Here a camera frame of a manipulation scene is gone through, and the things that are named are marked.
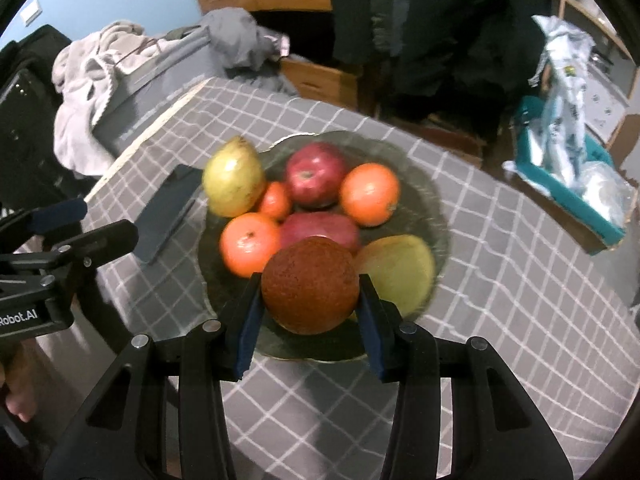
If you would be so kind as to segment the person's left hand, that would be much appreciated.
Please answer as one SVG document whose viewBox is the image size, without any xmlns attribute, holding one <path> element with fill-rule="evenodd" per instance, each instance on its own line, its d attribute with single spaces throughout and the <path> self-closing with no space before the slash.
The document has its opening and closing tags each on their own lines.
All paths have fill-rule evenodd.
<svg viewBox="0 0 640 480">
<path fill-rule="evenodd" d="M 32 380 L 29 348 L 20 342 L 9 358 L 1 361 L 1 387 L 8 388 L 6 409 L 10 414 L 30 422 L 37 413 L 37 399 Z"/>
</svg>

